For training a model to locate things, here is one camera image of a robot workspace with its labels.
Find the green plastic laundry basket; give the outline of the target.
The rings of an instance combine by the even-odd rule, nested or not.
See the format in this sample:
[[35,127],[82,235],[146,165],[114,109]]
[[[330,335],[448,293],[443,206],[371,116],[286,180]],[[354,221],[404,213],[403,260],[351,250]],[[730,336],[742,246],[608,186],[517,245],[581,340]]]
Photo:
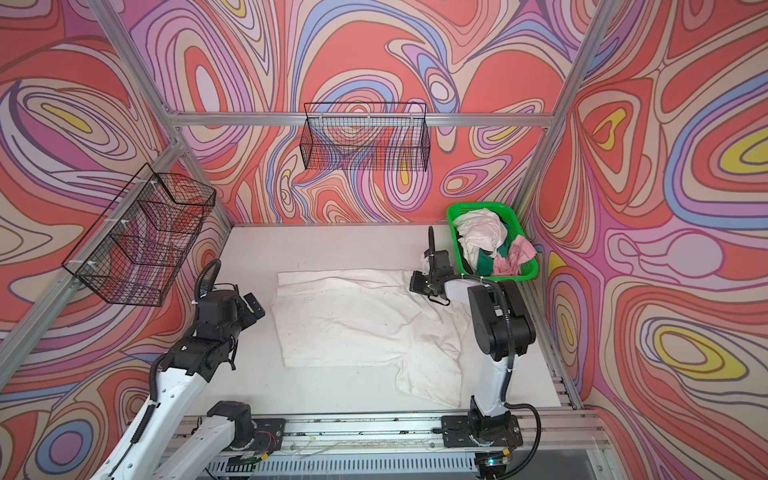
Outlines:
[[448,207],[446,211],[446,218],[449,222],[453,243],[456,249],[456,257],[458,261],[459,271],[463,274],[489,278],[490,280],[498,281],[498,282],[506,281],[506,280],[522,282],[522,281],[533,279],[538,274],[538,264],[537,264],[537,261],[535,260],[536,256],[532,260],[522,265],[521,273],[519,276],[481,276],[475,273],[474,267],[477,265],[478,254],[471,255],[469,257],[465,256],[462,246],[459,243],[459,235],[453,226],[453,221],[461,214],[467,213],[472,210],[479,210],[483,208],[489,209],[492,212],[496,213],[501,218],[502,222],[505,224],[508,230],[508,236],[505,242],[514,240],[518,235],[522,235],[527,239],[527,237],[523,232],[521,224],[517,218],[517,215],[515,214],[515,212],[512,210],[511,207],[505,204],[497,203],[497,202],[453,204]]

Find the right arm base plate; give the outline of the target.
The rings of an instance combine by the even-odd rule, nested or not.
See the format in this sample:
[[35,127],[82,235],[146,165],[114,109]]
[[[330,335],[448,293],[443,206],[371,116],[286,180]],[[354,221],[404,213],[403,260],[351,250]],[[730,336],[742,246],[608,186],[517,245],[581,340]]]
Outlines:
[[436,432],[442,435],[447,448],[505,447],[515,450],[524,443],[518,419],[509,411],[498,416],[477,412],[443,416]]

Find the white t shirt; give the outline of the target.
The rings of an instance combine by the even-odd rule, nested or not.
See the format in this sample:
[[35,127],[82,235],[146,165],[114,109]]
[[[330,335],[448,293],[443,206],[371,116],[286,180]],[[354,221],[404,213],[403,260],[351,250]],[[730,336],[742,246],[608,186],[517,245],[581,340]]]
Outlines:
[[466,306],[429,301],[405,270],[281,272],[270,311],[287,367],[392,365],[395,387],[457,408]]

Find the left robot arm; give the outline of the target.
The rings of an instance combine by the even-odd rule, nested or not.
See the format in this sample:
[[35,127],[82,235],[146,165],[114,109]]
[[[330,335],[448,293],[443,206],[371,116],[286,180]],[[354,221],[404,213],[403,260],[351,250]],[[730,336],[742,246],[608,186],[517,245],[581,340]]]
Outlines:
[[163,456],[177,428],[220,366],[235,365],[239,336],[264,317],[251,293],[235,284],[219,288],[218,259],[196,279],[194,320],[149,370],[149,394],[138,416],[97,469],[97,479],[195,479],[222,451],[243,450],[256,430],[248,404],[220,400],[170,457]]

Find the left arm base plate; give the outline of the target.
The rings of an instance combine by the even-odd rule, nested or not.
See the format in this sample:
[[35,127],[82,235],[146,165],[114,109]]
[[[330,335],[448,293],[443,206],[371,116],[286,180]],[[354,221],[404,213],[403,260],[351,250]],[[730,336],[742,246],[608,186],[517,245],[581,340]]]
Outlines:
[[273,452],[280,450],[283,442],[286,420],[284,418],[253,418],[252,428],[247,431],[247,440],[235,440],[229,446],[231,451]]

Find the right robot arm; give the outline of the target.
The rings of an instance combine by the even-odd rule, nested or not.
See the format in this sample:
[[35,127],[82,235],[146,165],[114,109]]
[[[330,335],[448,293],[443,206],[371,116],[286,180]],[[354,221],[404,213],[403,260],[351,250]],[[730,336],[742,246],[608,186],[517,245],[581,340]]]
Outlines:
[[458,448],[462,440],[487,449],[475,455],[479,479],[510,479],[531,463],[543,435],[539,410],[508,400],[516,360],[535,343],[536,328],[515,282],[456,273],[449,253],[436,248],[432,227],[427,238],[427,270],[412,273],[409,291],[443,307],[453,299],[467,305],[476,344],[490,361],[467,413],[444,416],[440,433],[449,448]]

